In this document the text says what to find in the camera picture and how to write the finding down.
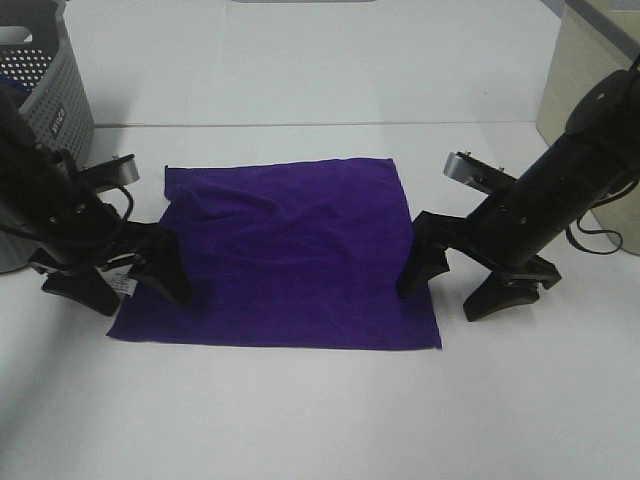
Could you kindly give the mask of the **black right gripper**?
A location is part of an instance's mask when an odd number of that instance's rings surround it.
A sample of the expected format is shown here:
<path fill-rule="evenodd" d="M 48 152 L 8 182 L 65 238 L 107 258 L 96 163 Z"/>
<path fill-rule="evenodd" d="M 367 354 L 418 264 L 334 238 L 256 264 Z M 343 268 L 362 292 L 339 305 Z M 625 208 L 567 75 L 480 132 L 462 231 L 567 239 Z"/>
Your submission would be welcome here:
<path fill-rule="evenodd" d="M 450 270 L 446 250 L 458 250 L 490 274 L 465 300 L 468 321 L 533 304 L 538 285 L 560 280 L 539 252 L 583 212 L 583 180 L 570 164 L 535 164 L 509 188 L 487 195 L 466 217 L 423 211 L 414 220 L 414 241 L 396 282 L 409 298 Z"/>

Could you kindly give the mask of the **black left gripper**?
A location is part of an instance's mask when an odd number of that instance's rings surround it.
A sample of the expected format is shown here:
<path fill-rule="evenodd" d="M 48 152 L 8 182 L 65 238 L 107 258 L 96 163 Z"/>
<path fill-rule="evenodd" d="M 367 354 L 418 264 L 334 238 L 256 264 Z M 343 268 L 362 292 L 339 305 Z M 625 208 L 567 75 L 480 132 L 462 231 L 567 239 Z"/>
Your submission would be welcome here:
<path fill-rule="evenodd" d="M 119 296 L 96 270 L 87 270 L 132 264 L 130 278 L 176 305 L 191 300 L 193 286 L 173 232 L 131 222 L 100 200 L 78 181 L 80 171 L 65 150 L 31 149 L 29 162 L 29 233 L 38 244 L 29 264 L 39 273 L 60 272 L 47 276 L 45 293 L 111 316 Z"/>

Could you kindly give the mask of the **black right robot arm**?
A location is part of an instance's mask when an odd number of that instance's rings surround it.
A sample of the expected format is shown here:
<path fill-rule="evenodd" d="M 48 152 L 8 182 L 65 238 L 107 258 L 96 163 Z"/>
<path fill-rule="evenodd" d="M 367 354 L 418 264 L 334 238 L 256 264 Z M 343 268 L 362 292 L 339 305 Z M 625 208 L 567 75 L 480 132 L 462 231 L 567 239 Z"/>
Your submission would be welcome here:
<path fill-rule="evenodd" d="M 512 177 L 468 153 L 450 153 L 444 173 L 485 194 L 466 217 L 421 212 L 396 283 L 410 297 L 449 271 L 449 249 L 490 272 L 465 300 L 470 321 L 532 304 L 541 288 L 560 281 L 540 251 L 568 233 L 588 210 L 616 201 L 639 183 L 639 72 L 617 70 L 576 105 L 564 132 L 520 177 Z"/>

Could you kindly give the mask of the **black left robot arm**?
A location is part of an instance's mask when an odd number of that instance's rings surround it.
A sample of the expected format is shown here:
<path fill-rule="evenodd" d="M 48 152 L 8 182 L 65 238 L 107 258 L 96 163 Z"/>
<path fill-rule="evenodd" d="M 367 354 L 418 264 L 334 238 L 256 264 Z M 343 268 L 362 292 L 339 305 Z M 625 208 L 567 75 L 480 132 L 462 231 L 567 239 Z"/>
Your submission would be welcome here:
<path fill-rule="evenodd" d="M 36 243 L 27 263 L 45 276 L 44 292 L 111 316 L 121 300 L 105 272 L 127 267 L 131 278 L 184 306 L 193 287 L 177 236 L 157 223 L 133 222 L 103 202 L 118 190 L 134 206 L 127 185 L 139 178 L 132 154 L 80 170 L 66 149 L 37 141 L 7 94 L 1 96 L 2 232 Z"/>

